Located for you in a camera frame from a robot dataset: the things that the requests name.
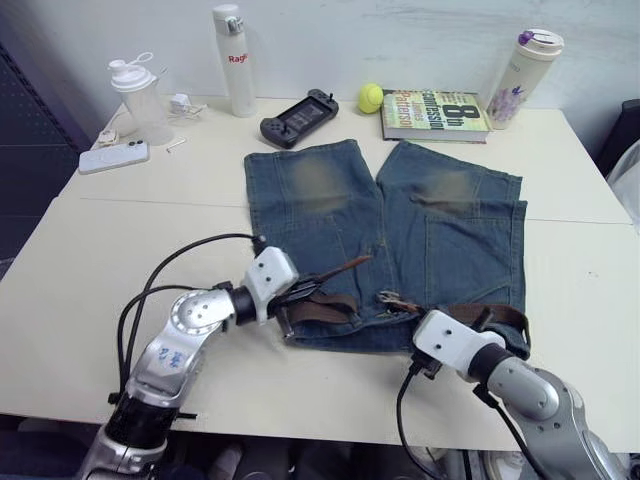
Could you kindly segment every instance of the tennis ball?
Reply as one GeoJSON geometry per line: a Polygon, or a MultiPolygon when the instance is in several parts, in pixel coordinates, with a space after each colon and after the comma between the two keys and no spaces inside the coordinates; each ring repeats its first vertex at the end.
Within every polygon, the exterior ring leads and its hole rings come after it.
{"type": "Polygon", "coordinates": [[[377,112],[380,109],[380,105],[382,105],[383,97],[384,94],[379,85],[367,83],[360,89],[358,108],[360,108],[363,113],[377,112]]]}

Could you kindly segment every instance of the black game controller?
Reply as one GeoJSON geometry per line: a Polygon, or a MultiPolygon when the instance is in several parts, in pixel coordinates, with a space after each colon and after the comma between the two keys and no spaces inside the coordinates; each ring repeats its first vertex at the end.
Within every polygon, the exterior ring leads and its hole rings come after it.
{"type": "Polygon", "coordinates": [[[333,94],[322,90],[309,90],[307,98],[282,112],[276,118],[260,122],[260,132],[272,143],[282,148],[293,147],[298,140],[331,120],[338,113],[338,102],[333,94]]]}

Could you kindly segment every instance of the book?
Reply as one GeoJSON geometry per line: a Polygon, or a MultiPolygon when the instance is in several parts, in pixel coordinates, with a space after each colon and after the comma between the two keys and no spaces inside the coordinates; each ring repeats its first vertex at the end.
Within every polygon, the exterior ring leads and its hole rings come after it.
{"type": "Polygon", "coordinates": [[[383,90],[385,140],[486,143],[491,130],[475,93],[383,90]]]}

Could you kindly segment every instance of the white tumbler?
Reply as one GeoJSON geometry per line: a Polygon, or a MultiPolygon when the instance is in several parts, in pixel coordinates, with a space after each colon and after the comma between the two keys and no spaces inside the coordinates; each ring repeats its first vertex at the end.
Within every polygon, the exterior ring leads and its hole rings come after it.
{"type": "Polygon", "coordinates": [[[509,126],[563,47],[562,37],[547,30],[532,28],[518,36],[509,65],[487,107],[487,116],[494,129],[509,126]]]}
{"type": "Polygon", "coordinates": [[[251,76],[251,58],[238,6],[226,4],[215,7],[213,23],[231,98],[231,111],[236,117],[251,117],[257,110],[256,99],[251,76]]]}
{"type": "Polygon", "coordinates": [[[158,77],[140,65],[152,58],[151,52],[145,52],[129,63],[113,60],[109,69],[111,86],[122,96],[138,127],[139,137],[149,145],[162,145],[173,138],[173,131],[156,91],[158,77]]]}

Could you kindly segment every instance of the purple bottle cap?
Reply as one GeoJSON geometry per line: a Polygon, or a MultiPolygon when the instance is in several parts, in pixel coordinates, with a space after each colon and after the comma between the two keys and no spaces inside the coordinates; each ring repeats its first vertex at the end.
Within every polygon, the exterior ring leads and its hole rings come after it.
{"type": "Polygon", "coordinates": [[[534,33],[531,30],[525,30],[520,35],[518,35],[518,43],[520,45],[526,45],[529,40],[531,40],[534,36],[534,33]]]}

